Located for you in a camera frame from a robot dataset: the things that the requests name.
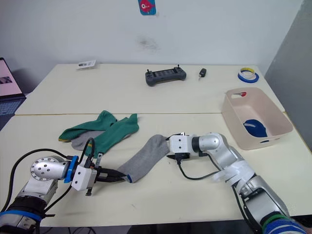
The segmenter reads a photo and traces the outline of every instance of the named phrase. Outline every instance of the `tape roll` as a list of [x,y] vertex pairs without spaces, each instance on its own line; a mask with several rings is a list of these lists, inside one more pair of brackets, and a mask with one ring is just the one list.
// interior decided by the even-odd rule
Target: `tape roll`
[[238,72],[238,78],[246,83],[255,83],[259,80],[259,75],[254,71],[254,69],[249,67],[243,67]]

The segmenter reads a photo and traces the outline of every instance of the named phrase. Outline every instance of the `blue tape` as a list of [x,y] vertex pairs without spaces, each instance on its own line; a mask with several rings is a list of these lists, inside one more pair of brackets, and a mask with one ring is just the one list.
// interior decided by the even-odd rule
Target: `blue tape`
[[13,214],[13,215],[22,215],[22,216],[26,216],[26,217],[29,217],[29,218],[32,218],[36,221],[41,221],[42,220],[42,217],[39,216],[39,215],[36,215],[34,213],[30,213],[30,212],[27,212],[27,211],[17,211],[17,210],[13,210],[13,211],[4,211],[4,212],[1,212],[0,213],[0,216],[1,215],[6,215],[6,214]]
[[238,73],[238,78],[246,83],[256,83],[259,80],[259,75],[255,72],[255,79],[245,79]]
[[69,164],[69,167],[67,169],[67,174],[66,174],[66,177],[64,179],[64,183],[69,183],[70,181],[72,181],[72,172],[73,172],[73,168],[74,168],[77,160],[78,160],[78,156],[74,156],[73,160],[71,161],[71,163]]

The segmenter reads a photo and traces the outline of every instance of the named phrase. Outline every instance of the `sticker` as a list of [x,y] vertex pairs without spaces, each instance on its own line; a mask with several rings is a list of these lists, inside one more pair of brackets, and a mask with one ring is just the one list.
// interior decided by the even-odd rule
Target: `sticker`
[[155,0],[138,0],[140,12],[144,16],[152,16],[156,14]]

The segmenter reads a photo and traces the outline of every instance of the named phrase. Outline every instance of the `gray wall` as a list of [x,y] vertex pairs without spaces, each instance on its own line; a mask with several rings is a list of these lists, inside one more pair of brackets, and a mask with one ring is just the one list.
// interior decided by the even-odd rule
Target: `gray wall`
[[26,92],[57,63],[256,64],[265,74],[302,0],[0,0],[0,56]]
[[312,150],[312,0],[304,0],[265,78]]

